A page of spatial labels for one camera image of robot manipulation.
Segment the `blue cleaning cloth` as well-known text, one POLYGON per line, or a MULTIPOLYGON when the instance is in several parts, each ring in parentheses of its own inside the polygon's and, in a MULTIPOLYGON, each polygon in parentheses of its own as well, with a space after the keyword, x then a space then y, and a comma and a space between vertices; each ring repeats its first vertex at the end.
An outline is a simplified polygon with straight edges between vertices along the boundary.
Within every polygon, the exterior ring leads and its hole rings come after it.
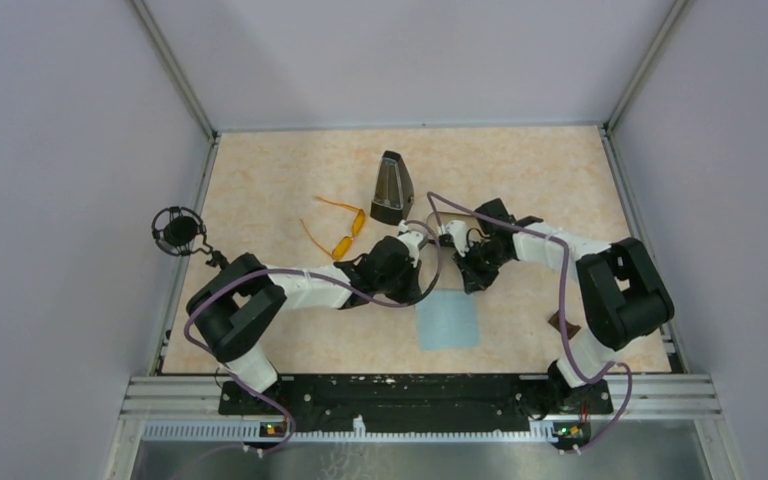
POLYGON ((416 305, 421 351, 466 349, 481 343, 474 297, 461 290, 432 292, 416 305))

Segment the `orange sunglasses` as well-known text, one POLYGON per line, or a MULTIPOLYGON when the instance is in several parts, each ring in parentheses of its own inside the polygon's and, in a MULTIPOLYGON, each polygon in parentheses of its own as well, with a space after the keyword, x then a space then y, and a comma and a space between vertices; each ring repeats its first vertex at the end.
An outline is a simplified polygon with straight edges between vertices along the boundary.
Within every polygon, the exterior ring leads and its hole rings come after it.
POLYGON ((320 216, 312 218, 313 229, 304 218, 299 219, 308 239, 332 260, 340 261, 349 253, 354 241, 364 229, 367 214, 363 208, 328 200, 322 196, 314 196, 314 199, 334 209, 345 210, 345 213, 341 214, 324 214, 321 210, 320 216))

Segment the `black glasses case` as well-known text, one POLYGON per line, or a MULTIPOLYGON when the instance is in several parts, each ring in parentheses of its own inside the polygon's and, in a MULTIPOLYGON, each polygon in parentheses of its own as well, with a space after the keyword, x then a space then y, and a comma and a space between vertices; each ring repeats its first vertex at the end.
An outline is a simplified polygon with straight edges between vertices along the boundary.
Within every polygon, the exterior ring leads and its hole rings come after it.
POLYGON ((478 227, 477 220, 473 216, 460 212, 447 211, 441 211, 438 214, 429 213, 425 218, 425 223, 431 226, 439 236, 439 229, 444 224, 453 220, 464 221, 470 227, 470 230, 478 227))

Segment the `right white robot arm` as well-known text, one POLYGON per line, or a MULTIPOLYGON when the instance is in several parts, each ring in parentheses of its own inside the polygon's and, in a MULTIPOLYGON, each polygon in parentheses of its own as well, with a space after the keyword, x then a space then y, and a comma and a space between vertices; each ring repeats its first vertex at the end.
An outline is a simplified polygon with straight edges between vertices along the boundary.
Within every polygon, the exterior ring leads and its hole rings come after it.
POLYGON ((466 293, 487 290, 513 261, 540 264, 560 276, 556 313, 563 354, 551 363, 546 385, 554 409, 574 411, 586 400, 586 385, 600 381, 628 346, 673 319, 672 297, 640 240, 592 240, 539 217, 515 218, 500 199, 470 215, 477 236, 463 220, 441 228, 466 293))

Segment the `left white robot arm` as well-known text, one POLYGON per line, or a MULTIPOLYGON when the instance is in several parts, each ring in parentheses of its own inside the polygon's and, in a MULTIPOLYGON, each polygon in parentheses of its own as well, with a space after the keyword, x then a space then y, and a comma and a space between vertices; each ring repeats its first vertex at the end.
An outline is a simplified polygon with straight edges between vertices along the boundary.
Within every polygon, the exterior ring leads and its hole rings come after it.
POLYGON ((246 253, 223 263, 190 298, 187 326, 198 330, 198 346, 245 384, 243 401, 268 413, 279 404, 281 388, 260 339, 275 317, 311 308, 412 305, 423 295, 420 253, 427 242, 424 234, 407 230, 382 238, 355 260, 310 269, 267 266, 246 253))

